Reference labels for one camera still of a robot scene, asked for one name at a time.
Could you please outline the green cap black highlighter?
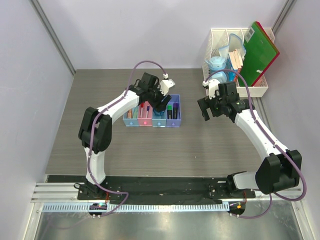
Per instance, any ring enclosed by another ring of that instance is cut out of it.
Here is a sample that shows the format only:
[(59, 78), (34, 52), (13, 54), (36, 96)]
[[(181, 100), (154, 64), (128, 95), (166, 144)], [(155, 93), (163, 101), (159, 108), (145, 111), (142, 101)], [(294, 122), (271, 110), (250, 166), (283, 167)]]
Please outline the green cap black highlighter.
[(173, 116), (173, 109), (172, 109), (172, 105), (168, 104), (167, 105), (167, 119), (171, 120)]

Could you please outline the purple cap black highlighter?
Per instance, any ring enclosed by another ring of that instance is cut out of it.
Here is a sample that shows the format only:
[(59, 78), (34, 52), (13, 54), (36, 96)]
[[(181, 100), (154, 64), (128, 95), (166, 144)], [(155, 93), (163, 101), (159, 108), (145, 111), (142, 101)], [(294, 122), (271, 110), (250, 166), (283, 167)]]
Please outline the purple cap black highlighter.
[(178, 119), (178, 112), (179, 112), (179, 103), (178, 102), (175, 102), (173, 104), (173, 111), (172, 111), (172, 118), (174, 120), (177, 120)]

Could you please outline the blue cap whiteboard marker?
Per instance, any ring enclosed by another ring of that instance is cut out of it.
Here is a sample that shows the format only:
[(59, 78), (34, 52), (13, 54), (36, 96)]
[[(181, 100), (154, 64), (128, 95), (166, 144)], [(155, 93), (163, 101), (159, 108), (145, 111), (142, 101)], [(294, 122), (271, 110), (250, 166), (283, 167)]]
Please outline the blue cap whiteboard marker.
[(150, 106), (148, 105), (145, 112), (145, 118), (147, 119), (149, 116)]

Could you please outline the purple drawer box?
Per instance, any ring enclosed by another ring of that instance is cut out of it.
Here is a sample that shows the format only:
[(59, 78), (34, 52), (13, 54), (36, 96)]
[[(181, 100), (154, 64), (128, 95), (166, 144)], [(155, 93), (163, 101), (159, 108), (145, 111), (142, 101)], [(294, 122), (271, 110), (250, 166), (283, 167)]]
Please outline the purple drawer box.
[[(172, 105), (172, 110), (173, 110), (173, 104), (178, 103), (179, 104), (179, 109), (178, 109), (178, 118), (177, 119), (168, 119), (167, 117), (167, 106)], [(178, 128), (181, 126), (181, 98), (179, 94), (172, 94), (171, 95), (171, 100), (168, 102), (166, 106), (166, 127), (169, 128)]]

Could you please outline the pink drawer box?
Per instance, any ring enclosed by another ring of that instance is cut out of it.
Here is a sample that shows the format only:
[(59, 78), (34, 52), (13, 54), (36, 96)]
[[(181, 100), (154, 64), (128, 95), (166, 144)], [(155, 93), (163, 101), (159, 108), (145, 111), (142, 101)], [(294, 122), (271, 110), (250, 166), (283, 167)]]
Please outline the pink drawer box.
[(138, 124), (140, 127), (151, 127), (153, 118), (153, 108), (149, 104), (149, 102), (141, 103), (138, 106)]

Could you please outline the red cap whiteboard marker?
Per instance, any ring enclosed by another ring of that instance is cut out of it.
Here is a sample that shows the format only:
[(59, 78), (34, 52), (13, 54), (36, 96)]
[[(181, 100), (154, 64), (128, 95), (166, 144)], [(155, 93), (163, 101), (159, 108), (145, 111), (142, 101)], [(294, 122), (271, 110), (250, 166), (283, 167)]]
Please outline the red cap whiteboard marker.
[(140, 109), (139, 110), (140, 110), (139, 118), (141, 119), (141, 118), (143, 118), (144, 103), (140, 104)]

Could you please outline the light green mini highlighter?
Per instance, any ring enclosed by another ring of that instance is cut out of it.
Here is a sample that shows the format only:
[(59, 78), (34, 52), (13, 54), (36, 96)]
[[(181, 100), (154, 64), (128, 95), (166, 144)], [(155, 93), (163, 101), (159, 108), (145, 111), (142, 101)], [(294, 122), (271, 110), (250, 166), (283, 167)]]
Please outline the light green mini highlighter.
[(137, 119), (138, 118), (138, 112), (139, 112), (139, 108), (135, 107), (134, 110), (133, 110), (133, 115), (132, 115), (133, 119)]

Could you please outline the orange mini highlighter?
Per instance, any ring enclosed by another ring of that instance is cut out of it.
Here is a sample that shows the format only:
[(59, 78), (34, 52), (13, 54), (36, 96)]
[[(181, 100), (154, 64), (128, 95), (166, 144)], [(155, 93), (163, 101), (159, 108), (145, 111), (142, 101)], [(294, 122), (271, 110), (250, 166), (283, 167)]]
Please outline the orange mini highlighter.
[(131, 119), (133, 117), (133, 110), (130, 109), (128, 112), (127, 112), (127, 118), (128, 119)]

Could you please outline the blue white tape roll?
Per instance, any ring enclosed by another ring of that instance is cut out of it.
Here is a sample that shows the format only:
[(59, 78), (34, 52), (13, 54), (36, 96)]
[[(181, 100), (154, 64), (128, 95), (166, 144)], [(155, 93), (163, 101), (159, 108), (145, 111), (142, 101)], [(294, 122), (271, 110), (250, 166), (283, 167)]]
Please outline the blue white tape roll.
[(153, 114), (155, 116), (163, 116), (166, 111), (166, 102), (164, 100), (161, 101), (160, 105), (158, 107), (153, 108)]

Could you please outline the light blue drawer box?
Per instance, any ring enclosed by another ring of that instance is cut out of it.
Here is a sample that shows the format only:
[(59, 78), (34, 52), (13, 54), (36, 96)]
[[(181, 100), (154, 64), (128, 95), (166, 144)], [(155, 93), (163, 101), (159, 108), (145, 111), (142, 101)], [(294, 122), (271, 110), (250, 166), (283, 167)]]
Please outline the light blue drawer box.
[(123, 122), (126, 127), (138, 127), (139, 126), (138, 110), (139, 110), (139, 107), (136, 106), (136, 107), (128, 110), (123, 115)]

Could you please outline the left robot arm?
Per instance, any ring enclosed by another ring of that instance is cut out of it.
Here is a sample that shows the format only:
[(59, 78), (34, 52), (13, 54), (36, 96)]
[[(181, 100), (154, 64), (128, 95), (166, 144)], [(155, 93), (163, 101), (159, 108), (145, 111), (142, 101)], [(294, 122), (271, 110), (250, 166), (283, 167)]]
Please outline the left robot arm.
[(91, 199), (102, 199), (108, 192), (104, 169), (105, 153), (112, 141), (113, 124), (126, 112), (148, 102), (157, 111), (164, 111), (171, 99), (169, 91), (175, 82), (165, 73), (164, 79), (144, 73), (141, 79), (104, 106), (88, 107), (83, 115), (78, 138), (86, 154), (86, 180), (79, 193)]

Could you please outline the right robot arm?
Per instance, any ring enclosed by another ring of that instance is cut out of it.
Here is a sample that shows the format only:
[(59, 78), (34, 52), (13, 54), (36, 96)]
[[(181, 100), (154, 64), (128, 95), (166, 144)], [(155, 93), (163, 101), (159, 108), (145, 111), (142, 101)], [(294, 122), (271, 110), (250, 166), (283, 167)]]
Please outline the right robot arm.
[(263, 194), (297, 187), (302, 156), (289, 150), (278, 141), (261, 121), (251, 98), (241, 99), (235, 82), (221, 83), (216, 79), (203, 81), (206, 96), (197, 101), (204, 120), (226, 116), (239, 127), (251, 141), (262, 163), (257, 171), (243, 171), (228, 176), (226, 193), (233, 198), (244, 189), (255, 189)]

